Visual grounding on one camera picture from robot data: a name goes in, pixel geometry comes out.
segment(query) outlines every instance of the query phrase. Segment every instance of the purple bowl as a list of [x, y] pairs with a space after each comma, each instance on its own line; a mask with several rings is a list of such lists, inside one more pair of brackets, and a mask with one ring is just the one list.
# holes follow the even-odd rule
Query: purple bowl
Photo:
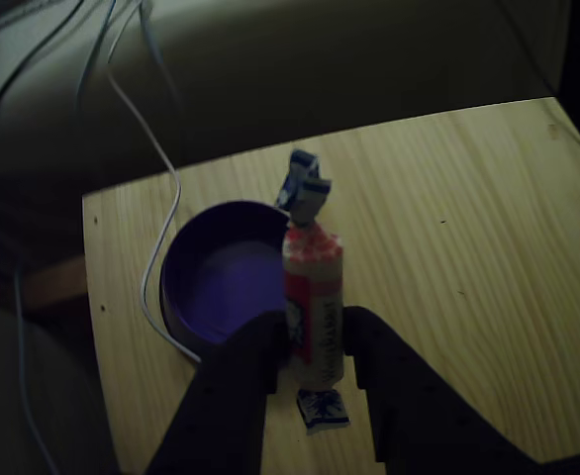
[[283, 310], [287, 223], [281, 211], [249, 201], [218, 205], [189, 221], [160, 272], [169, 333], [204, 358], [250, 319]]

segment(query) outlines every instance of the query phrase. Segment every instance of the wooden table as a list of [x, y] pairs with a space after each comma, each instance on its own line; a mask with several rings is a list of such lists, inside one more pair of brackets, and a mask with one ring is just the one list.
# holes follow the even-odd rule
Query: wooden table
[[[534, 459], [579, 453], [580, 139], [557, 102], [447, 112], [184, 168], [167, 244], [211, 206], [272, 203], [293, 147], [319, 154], [334, 180], [320, 219], [346, 245], [345, 302], [380, 315]], [[194, 374], [139, 305], [173, 193], [165, 173], [84, 200], [94, 337], [124, 472], [143, 472]], [[149, 301], [159, 317], [157, 277]], [[312, 437], [280, 374], [262, 473], [384, 473], [345, 365], [338, 388], [352, 425]]]

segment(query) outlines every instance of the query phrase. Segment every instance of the cylindrical container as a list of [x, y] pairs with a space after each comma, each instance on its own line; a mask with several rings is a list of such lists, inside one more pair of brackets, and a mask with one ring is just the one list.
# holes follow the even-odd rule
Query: cylindrical container
[[302, 389], [342, 379], [342, 245], [319, 224], [292, 227], [283, 241], [290, 366]]

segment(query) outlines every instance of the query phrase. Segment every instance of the candy wrapper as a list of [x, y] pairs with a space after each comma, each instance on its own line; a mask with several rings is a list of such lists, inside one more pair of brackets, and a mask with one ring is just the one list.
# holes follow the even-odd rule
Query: candy wrapper
[[290, 212], [283, 241], [290, 366], [301, 391], [297, 405], [308, 433], [349, 424], [340, 394], [342, 379], [342, 244], [315, 217], [332, 182], [320, 177], [315, 155], [295, 150], [277, 206]]

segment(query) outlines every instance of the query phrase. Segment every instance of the white wire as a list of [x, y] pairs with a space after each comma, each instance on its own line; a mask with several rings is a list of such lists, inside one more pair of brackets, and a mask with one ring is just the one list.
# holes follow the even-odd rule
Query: white wire
[[26, 358], [24, 349], [24, 314], [22, 311], [22, 282], [20, 270], [15, 271], [15, 276], [13, 278], [13, 284], [15, 286], [15, 310], [17, 314], [17, 338], [18, 338], [18, 353], [19, 353], [19, 378], [20, 378], [20, 396], [22, 398], [22, 406], [24, 407], [24, 414], [26, 415], [26, 420], [29, 423], [31, 432], [35, 437], [46, 464], [48, 470], [52, 475], [58, 475], [59, 471], [54, 464], [54, 460], [48, 452], [48, 448], [42, 439], [40, 431], [37, 429], [37, 424], [35, 424], [35, 418], [33, 418], [33, 413], [31, 413], [31, 406], [29, 405], [29, 396], [26, 388]]
[[114, 55], [114, 51], [116, 51], [116, 47], [119, 43], [119, 40], [121, 39], [121, 36], [123, 35], [123, 32], [125, 31], [125, 28], [130, 23], [130, 20], [132, 20], [132, 17], [136, 13], [136, 11], [141, 7], [143, 2], [144, 2], [144, 0], [137, 1], [137, 3], [134, 5], [134, 8], [130, 12], [130, 15], [128, 15], [128, 17], [126, 18], [125, 23], [121, 27], [121, 30], [119, 31], [119, 33], [114, 38], [114, 42], [112, 43], [112, 46], [110, 47], [110, 52], [108, 53], [108, 61], [107, 61], [108, 79], [110, 80], [112, 87], [114, 88], [116, 93], [119, 95], [121, 100], [125, 103], [125, 105], [130, 109], [132, 114], [134, 114], [136, 119], [139, 121], [139, 124], [141, 125], [141, 127], [145, 131], [146, 135], [149, 137], [149, 140], [151, 141], [151, 143], [155, 147], [156, 151], [158, 152], [158, 155], [160, 155], [160, 158], [162, 159], [165, 166], [167, 167], [167, 169], [169, 170], [169, 172], [173, 176], [173, 180], [175, 181], [175, 187], [176, 187], [175, 198], [173, 200], [173, 204], [171, 205], [171, 209], [169, 210], [169, 213], [167, 214], [167, 218], [164, 221], [164, 224], [162, 225], [162, 229], [160, 230], [160, 234], [158, 235], [158, 239], [155, 243], [155, 246], [153, 247], [153, 250], [151, 251], [151, 257], [149, 258], [149, 263], [147, 264], [147, 267], [146, 267], [145, 272], [143, 273], [143, 277], [141, 279], [141, 308], [143, 309], [143, 313], [145, 314], [147, 320], [149, 321], [149, 323], [151, 324], [151, 326], [153, 327], [154, 330], [156, 330], [164, 339], [169, 341], [173, 346], [175, 346], [180, 351], [182, 351], [184, 354], [189, 356], [191, 359], [193, 359], [194, 361], [199, 363], [201, 361], [200, 356], [198, 356], [196, 353], [191, 351], [186, 346], [182, 345], [180, 342], [176, 341], [173, 337], [171, 337], [171, 335], [169, 333], [167, 333], [165, 330], [163, 330], [155, 322], [155, 320], [151, 316], [151, 312], [149, 311], [149, 307], [147, 305], [147, 280], [149, 278], [149, 275], [151, 274], [151, 270], [153, 269], [155, 259], [158, 256], [158, 251], [160, 250], [160, 247], [162, 246], [162, 242], [164, 241], [164, 237], [166, 235], [167, 229], [169, 228], [169, 225], [171, 224], [171, 221], [173, 220], [173, 216], [175, 215], [175, 212], [178, 208], [178, 204], [180, 203], [180, 195], [182, 194], [182, 185], [180, 184], [180, 177], [178, 176], [178, 173], [176, 172], [175, 168], [173, 167], [173, 164], [171, 164], [171, 160], [169, 160], [169, 157], [162, 149], [162, 146], [160, 146], [160, 143], [158, 142], [155, 135], [151, 131], [149, 124], [147, 123], [147, 121], [145, 120], [143, 115], [139, 112], [139, 110], [136, 108], [136, 106], [134, 105], [132, 100], [123, 91], [123, 89], [121, 88], [119, 83], [114, 78], [114, 75], [112, 74], [111, 62], [112, 62], [112, 56]]
[[116, 1], [117, 0], [110, 0], [110, 5], [105, 11], [105, 16], [103, 17], [103, 21], [101, 22], [101, 28], [99, 28], [99, 33], [94, 39], [94, 44], [92, 44], [92, 48], [90, 49], [88, 56], [85, 58], [85, 64], [83, 65], [83, 70], [81, 71], [81, 75], [79, 76], [79, 82], [77, 82], [76, 90], [74, 93], [74, 110], [76, 111], [77, 114], [80, 114], [81, 97], [83, 96], [83, 90], [85, 89], [85, 85], [90, 76], [92, 67], [94, 66], [96, 58], [99, 55], [99, 51], [101, 50], [101, 45], [103, 44], [105, 34], [108, 31], [110, 18], [112, 18], [112, 13], [114, 12]]
[[158, 70], [162, 75], [162, 79], [164, 80], [167, 89], [169, 89], [169, 93], [171, 94], [171, 100], [175, 103], [175, 107], [178, 110], [178, 114], [180, 114], [180, 119], [184, 119], [184, 105], [182, 102], [182, 96], [180, 95], [180, 91], [178, 87], [175, 85], [175, 81], [171, 74], [169, 73], [169, 69], [167, 69], [166, 64], [164, 63], [164, 57], [162, 56], [162, 51], [160, 51], [160, 46], [158, 45], [158, 41], [153, 34], [151, 29], [151, 25], [149, 24], [148, 16], [148, 6], [147, 0], [141, 3], [140, 8], [140, 19], [141, 19], [141, 28], [143, 29], [143, 36], [145, 37], [145, 42], [147, 47], [149, 48], [149, 52], [151, 53], [151, 57], [153, 57], [153, 61], [158, 66]]

